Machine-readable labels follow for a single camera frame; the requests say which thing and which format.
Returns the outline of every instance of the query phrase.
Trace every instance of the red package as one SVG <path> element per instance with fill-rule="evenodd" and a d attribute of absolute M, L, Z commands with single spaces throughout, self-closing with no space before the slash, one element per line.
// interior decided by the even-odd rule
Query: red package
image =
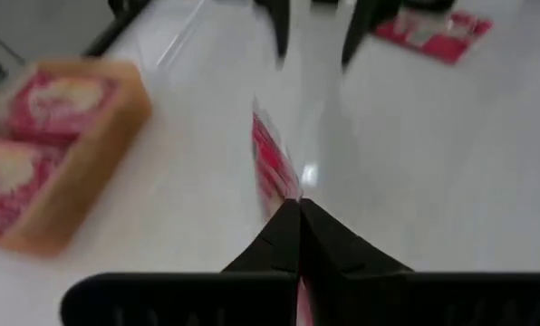
<path fill-rule="evenodd" d="M 59 149 L 0 139 L 0 233 L 23 213 L 62 158 Z"/>
<path fill-rule="evenodd" d="M 268 218 L 282 205 L 285 199 L 300 199 L 302 189 L 288 157 L 280 150 L 277 136 L 272 136 L 272 128 L 267 114 L 261 111 L 257 102 L 252 119 L 252 142 L 258 190 Z"/>
<path fill-rule="evenodd" d="M 106 106 L 115 89 L 115 81 L 103 78 L 38 72 L 14 96 L 6 124 L 20 140 L 69 144 Z"/>
<path fill-rule="evenodd" d="M 491 27 L 491 20 L 462 11 L 439 19 L 406 12 L 380 24 L 375 33 L 385 40 L 455 64 Z"/>

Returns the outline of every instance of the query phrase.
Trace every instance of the red snack package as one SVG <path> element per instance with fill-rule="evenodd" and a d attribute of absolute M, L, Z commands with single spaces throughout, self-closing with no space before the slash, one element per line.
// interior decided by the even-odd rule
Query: red snack package
<path fill-rule="evenodd" d="M 491 20 L 462 11 L 439 18 L 407 11 L 380 24 L 375 33 L 385 40 L 455 64 L 491 27 Z"/>
<path fill-rule="evenodd" d="M 252 143 L 256 180 L 268 218 L 282 205 L 285 199 L 300 199 L 302 189 L 288 157 L 280 150 L 277 136 L 270 133 L 272 123 L 267 114 L 254 101 L 252 118 Z"/>
<path fill-rule="evenodd" d="M 22 214 L 62 157 L 59 149 L 0 139 L 0 233 Z"/>
<path fill-rule="evenodd" d="M 115 88 L 115 81 L 99 77 L 37 72 L 11 101 L 6 125 L 20 140 L 69 144 L 106 106 Z"/>

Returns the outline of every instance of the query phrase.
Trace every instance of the cardboard box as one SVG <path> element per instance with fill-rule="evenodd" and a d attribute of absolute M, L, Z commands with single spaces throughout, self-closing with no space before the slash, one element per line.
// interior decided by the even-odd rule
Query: cardboard box
<path fill-rule="evenodd" d="M 69 244 L 111 179 L 149 118 L 151 106 L 139 72 L 132 63 L 93 59 L 39 62 L 0 93 L 0 138 L 17 137 L 7 123 L 11 100 L 34 72 L 60 77 L 102 78 L 116 83 L 114 93 L 103 104 L 102 110 L 68 145 L 60 166 L 18 220 L 0 234 L 3 248 L 55 256 Z"/>

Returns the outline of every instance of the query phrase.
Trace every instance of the food packaging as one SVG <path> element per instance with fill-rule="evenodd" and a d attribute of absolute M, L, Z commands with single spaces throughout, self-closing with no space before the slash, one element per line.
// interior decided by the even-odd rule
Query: food packaging
<path fill-rule="evenodd" d="M 252 145 L 258 194 L 269 219 L 286 199 L 299 200 L 302 188 L 266 111 L 254 99 Z"/>
<path fill-rule="evenodd" d="M 4 87 L 0 160 L 14 157 L 6 164 L 33 169 L 21 177 L 0 171 L 0 182 L 16 177 L 0 187 L 0 203 L 7 203 L 0 204 L 0 246 L 59 254 L 150 114 L 140 75 L 128 62 L 39 62 Z"/>
<path fill-rule="evenodd" d="M 492 27 L 492 21 L 463 11 L 422 14 L 401 10 L 394 19 L 377 26 L 382 39 L 455 64 Z"/>

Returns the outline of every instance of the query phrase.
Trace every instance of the tiled floor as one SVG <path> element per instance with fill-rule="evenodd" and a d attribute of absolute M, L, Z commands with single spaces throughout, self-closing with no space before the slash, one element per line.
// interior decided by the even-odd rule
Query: tiled floor
<path fill-rule="evenodd" d="M 111 19 L 106 0 L 0 0 L 0 38 L 27 61 L 77 55 Z M 18 67 L 1 47 L 0 61 Z"/>

